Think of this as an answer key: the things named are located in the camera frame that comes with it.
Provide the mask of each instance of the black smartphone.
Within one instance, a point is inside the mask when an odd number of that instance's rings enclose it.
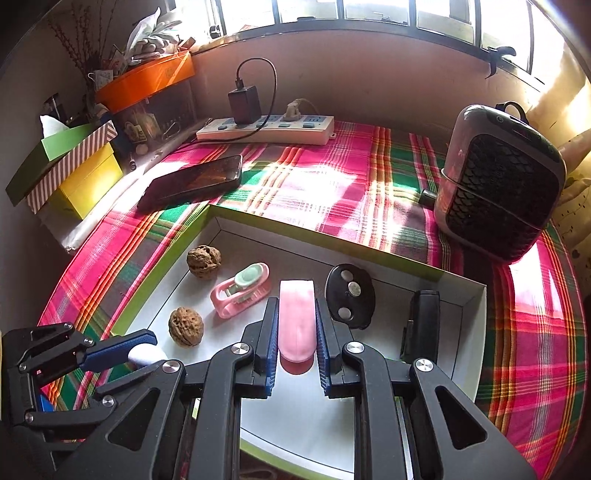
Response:
[[[138,202],[141,213],[203,202],[235,190],[242,181],[242,155],[182,168],[152,180]]]

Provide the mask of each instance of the black cable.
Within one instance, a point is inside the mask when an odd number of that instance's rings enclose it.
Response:
[[[275,97],[277,95],[277,70],[275,69],[275,66],[273,65],[273,62],[271,60],[265,59],[263,57],[251,57],[249,59],[246,59],[236,69],[236,88],[237,89],[244,88],[244,83],[243,83],[242,79],[240,78],[240,69],[242,68],[242,66],[245,63],[247,63],[247,62],[249,62],[251,60],[262,60],[262,61],[265,61],[273,69],[273,78],[274,78],[273,98],[271,99],[271,107],[269,108],[269,113],[267,114],[267,117],[265,118],[265,121],[261,124],[260,127],[257,127],[257,129],[254,132],[250,132],[249,134],[242,135],[241,137],[225,138],[223,140],[198,140],[197,137],[195,136],[195,138],[193,140],[191,140],[189,143],[187,143],[184,146],[184,148],[192,147],[193,145],[198,145],[198,144],[201,144],[201,143],[231,143],[231,142],[235,142],[236,140],[244,140],[245,138],[251,137],[251,136],[253,136],[256,133],[259,133],[263,128],[265,128],[265,125],[268,123],[269,119],[271,118],[271,114],[272,114],[273,108],[275,106]],[[183,147],[181,146],[178,150],[176,150],[173,153],[182,153],[182,152],[187,151],[187,150],[181,150],[182,148]]]

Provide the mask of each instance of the space heater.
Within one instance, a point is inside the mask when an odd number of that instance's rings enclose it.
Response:
[[[509,104],[522,121],[505,113]],[[459,242],[512,263],[540,236],[565,180],[560,153],[527,125],[521,107],[472,105],[453,130],[435,219]]]

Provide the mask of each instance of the orange lid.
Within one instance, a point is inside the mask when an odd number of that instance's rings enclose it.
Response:
[[[191,53],[176,53],[124,73],[96,92],[96,102],[104,104],[111,113],[118,113],[193,75]]]

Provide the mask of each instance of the power strip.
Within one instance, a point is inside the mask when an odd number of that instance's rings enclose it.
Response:
[[[237,125],[233,118],[212,121],[197,132],[197,140],[228,140],[255,131],[265,121],[262,116],[253,124]],[[236,140],[240,143],[287,143],[326,145],[335,135],[333,116],[304,115],[297,122],[285,122],[282,115],[271,115],[267,124],[251,137]]]

